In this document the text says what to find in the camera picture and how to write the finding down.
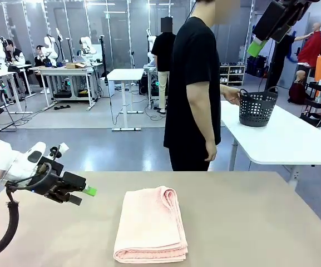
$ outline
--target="khaki pants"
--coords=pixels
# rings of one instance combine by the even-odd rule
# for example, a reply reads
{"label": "khaki pants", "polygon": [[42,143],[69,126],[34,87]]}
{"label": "khaki pants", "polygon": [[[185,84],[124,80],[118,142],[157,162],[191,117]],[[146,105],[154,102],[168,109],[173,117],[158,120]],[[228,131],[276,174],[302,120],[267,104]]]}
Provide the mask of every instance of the khaki pants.
{"label": "khaki pants", "polygon": [[167,79],[169,79],[169,71],[158,71],[160,109],[165,109],[165,88]]}

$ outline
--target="pink cloth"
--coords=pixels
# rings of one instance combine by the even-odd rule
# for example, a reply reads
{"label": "pink cloth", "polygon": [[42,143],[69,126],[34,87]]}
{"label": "pink cloth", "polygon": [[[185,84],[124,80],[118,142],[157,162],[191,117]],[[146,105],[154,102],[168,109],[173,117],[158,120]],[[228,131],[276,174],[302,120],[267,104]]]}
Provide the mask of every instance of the pink cloth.
{"label": "pink cloth", "polygon": [[186,259],[187,242],[174,189],[127,192],[113,257],[120,263],[173,263]]}

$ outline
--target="hair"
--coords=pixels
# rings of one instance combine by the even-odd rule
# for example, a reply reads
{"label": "hair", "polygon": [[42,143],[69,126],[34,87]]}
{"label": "hair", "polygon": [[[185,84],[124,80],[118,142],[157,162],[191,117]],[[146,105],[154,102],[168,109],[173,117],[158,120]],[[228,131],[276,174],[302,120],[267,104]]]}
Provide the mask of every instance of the hair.
{"label": "hair", "polygon": [[7,44],[8,44],[8,45],[12,45],[12,46],[14,46],[14,44],[13,44],[13,41],[12,41],[12,40],[7,39],[6,41],[7,41]]}

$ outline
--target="red jacket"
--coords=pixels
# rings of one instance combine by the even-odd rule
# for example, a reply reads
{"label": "red jacket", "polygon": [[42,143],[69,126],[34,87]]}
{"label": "red jacket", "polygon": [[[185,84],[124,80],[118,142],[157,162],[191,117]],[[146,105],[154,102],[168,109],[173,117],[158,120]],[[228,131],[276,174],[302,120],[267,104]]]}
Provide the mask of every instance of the red jacket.
{"label": "red jacket", "polygon": [[316,66],[318,55],[321,53],[321,32],[314,34],[307,40],[298,55],[299,63],[309,63],[311,67]]}

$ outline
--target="fluorescent light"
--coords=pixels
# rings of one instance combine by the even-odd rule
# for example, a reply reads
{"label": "fluorescent light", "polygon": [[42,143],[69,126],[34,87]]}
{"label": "fluorescent light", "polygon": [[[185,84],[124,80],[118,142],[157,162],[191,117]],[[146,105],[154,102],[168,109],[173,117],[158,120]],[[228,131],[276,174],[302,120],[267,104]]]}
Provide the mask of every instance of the fluorescent light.
{"label": "fluorescent light", "polygon": [[115,6],[115,3],[87,3],[88,6]]}
{"label": "fluorescent light", "polygon": [[104,11],[104,13],[126,13],[125,11]]}

